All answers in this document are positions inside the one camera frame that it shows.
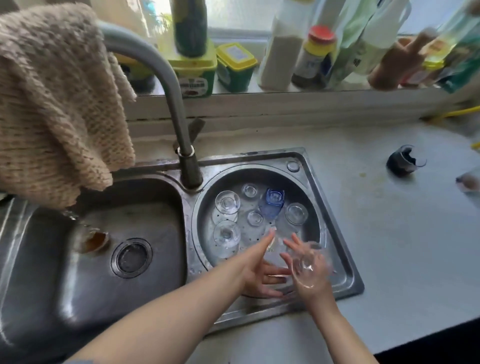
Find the person's left hand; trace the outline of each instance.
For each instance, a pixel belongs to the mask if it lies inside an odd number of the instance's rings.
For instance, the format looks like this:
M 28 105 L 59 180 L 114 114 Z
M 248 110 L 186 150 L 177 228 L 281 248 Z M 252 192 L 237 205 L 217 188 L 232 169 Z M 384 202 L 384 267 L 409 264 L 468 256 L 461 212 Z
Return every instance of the person's left hand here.
M 265 251 L 274 238 L 275 230 L 271 229 L 269 234 L 264 236 L 257 244 L 235 257 L 244 265 L 242 270 L 245 280 L 243 294 L 254 297 L 283 296 L 282 292 L 265 286 L 267 284 L 285 283 L 287 281 L 285 277 L 275 276 L 289 276 L 291 274 L 290 269 L 276 267 L 264 260 Z

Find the dark floor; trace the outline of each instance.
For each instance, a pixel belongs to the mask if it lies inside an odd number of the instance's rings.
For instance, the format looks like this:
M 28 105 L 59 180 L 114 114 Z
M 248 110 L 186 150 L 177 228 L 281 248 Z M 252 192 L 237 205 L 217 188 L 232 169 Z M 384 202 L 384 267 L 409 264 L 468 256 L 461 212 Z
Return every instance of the dark floor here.
M 480 318 L 375 355 L 380 364 L 480 363 Z

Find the jar with red lid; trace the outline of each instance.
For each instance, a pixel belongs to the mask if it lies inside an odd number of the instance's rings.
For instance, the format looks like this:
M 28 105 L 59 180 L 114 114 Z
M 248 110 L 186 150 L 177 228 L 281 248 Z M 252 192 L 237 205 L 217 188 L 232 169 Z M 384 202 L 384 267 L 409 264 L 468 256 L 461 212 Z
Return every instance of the jar with red lid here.
M 327 76 L 336 51 L 336 36 L 326 26 L 314 25 L 303 43 L 292 82 L 298 87 L 309 87 L 318 77 Z

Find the green container with yellow lid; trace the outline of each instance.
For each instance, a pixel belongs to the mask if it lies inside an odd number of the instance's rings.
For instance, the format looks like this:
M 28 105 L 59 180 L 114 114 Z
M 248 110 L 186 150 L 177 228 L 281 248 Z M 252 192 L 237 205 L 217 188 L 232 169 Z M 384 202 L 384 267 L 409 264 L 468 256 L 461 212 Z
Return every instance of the green container with yellow lid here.
M 257 65 L 255 57 L 239 43 L 216 48 L 219 82 L 230 92 L 246 91 Z
M 208 97 L 212 94 L 217 60 L 215 46 L 210 39 L 207 40 L 206 53 L 201 57 L 182 56 L 173 38 L 159 42 L 158 50 L 175 71 L 183 97 Z

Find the faucet spout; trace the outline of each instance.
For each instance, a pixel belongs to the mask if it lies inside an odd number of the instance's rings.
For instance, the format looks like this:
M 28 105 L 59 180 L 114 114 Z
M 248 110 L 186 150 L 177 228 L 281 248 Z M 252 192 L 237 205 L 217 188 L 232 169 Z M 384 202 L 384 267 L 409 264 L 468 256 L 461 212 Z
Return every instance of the faucet spout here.
M 162 84 L 179 143 L 177 154 L 180 159 L 182 183 L 187 189 L 199 187 L 203 177 L 188 133 L 180 84 L 175 71 L 155 47 L 134 32 L 103 21 L 98 21 L 98 24 L 109 52 L 141 62 L 153 71 Z

